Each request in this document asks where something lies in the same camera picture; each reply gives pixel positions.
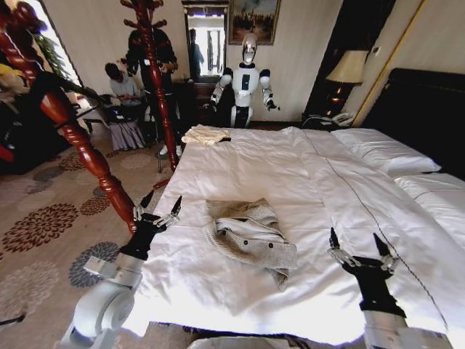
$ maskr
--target patterned carpet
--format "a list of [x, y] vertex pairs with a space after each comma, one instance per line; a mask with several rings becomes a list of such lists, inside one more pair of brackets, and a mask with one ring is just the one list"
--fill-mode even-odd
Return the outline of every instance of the patterned carpet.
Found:
[[[110, 135], [100, 125], [91, 140], [135, 203], [171, 176], [167, 161], [158, 173], [155, 147], [113, 151]], [[162, 192], [155, 192], [149, 212]], [[0, 347], [57, 348], [79, 298], [100, 281], [82, 267], [92, 255], [113, 261], [129, 239], [127, 227], [73, 148], [25, 175], [0, 177], [0, 222], [0, 321], [25, 314], [21, 323], [0, 326]], [[184, 349], [194, 339], [217, 335], [151, 324], [143, 338], [120, 331], [113, 347]], [[298, 348], [333, 348], [278, 337]]]

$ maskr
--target carved wooden post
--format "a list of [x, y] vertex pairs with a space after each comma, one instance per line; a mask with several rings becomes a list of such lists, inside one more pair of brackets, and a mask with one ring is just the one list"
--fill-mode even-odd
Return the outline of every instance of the carved wooden post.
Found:
[[[24, 77], [32, 86], [34, 79], [43, 71], [42, 59], [31, 47], [32, 35], [43, 26], [33, 10], [24, 2], [19, 2], [17, 8], [11, 12], [9, 7], [0, 0], [0, 49], [7, 56], [8, 61], [20, 69]], [[100, 187], [110, 199], [113, 208], [127, 223], [129, 230], [135, 232], [132, 208], [134, 204], [121, 186], [121, 182], [110, 172], [105, 157], [96, 150], [89, 141], [89, 137], [77, 120], [65, 93], [55, 87], [48, 92], [41, 102], [41, 109], [57, 124], [64, 124], [63, 131], [66, 140], [74, 145], [85, 167], [98, 178]]]
[[[163, 122], [163, 132], [165, 134], [165, 144], [168, 148], [169, 162], [171, 169], [176, 169], [179, 159], [176, 154], [176, 142], [174, 141], [174, 133], [169, 122], [168, 105], [165, 101], [165, 95], [163, 93], [163, 87], [161, 86], [161, 72], [157, 64], [157, 57], [155, 56], [155, 42], [153, 42], [152, 32], [152, 14], [153, 11], [160, 6], [163, 6], [161, 0], [121, 0], [121, 4], [125, 7], [133, 9], [136, 12], [137, 24], [130, 20], [124, 20], [124, 24], [137, 28], [141, 33], [142, 41], [145, 43], [144, 50], [147, 59], [150, 62], [150, 77], [155, 86], [155, 95], [158, 100], [158, 107], [160, 108], [160, 114]], [[161, 20], [155, 24], [156, 27], [166, 25], [165, 20]]]

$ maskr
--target headboard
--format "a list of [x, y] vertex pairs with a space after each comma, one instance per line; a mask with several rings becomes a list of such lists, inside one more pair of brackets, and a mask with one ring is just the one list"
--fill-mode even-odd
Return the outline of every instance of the headboard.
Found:
[[420, 151], [465, 180], [465, 75], [396, 68], [362, 127]]

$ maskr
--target table lamp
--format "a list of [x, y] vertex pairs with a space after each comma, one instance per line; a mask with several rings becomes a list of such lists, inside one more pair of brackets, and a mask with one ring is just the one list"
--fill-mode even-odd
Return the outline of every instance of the table lamp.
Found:
[[333, 117], [341, 113], [342, 107], [354, 86], [363, 82], [363, 67], [368, 51], [349, 50], [344, 53], [337, 66], [326, 77], [334, 81], [333, 88], [328, 93], [325, 116]]

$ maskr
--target white towel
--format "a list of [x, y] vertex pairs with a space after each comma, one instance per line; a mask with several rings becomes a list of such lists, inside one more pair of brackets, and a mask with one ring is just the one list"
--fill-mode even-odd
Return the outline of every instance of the white towel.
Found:
[[223, 138], [229, 138], [230, 132], [226, 129], [217, 129], [208, 126], [198, 125], [191, 127], [182, 137], [184, 143], [202, 143], [213, 145]]

